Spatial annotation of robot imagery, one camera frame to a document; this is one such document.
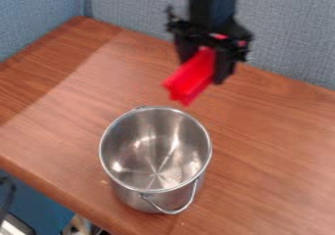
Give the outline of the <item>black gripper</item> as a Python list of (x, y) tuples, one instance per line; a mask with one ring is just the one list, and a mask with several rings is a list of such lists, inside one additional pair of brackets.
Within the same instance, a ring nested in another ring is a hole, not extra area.
[[(250, 42), (250, 29), (237, 18), (237, 0), (189, 0), (187, 16), (179, 17), (167, 7), (167, 31), (174, 33), (179, 61), (186, 63), (198, 53), (203, 34), (222, 34), (233, 40)], [(249, 44), (234, 44), (217, 49), (214, 83), (223, 84), (235, 73), (235, 65), (248, 60)]]

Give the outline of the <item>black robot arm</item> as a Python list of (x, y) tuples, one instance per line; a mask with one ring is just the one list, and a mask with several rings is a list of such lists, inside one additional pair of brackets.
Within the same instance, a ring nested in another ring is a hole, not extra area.
[(235, 65), (248, 61), (254, 34), (235, 18), (237, 0), (189, 0), (187, 19), (167, 7), (167, 32), (173, 34), (182, 63), (199, 47), (215, 50), (213, 83), (219, 85), (235, 73)]

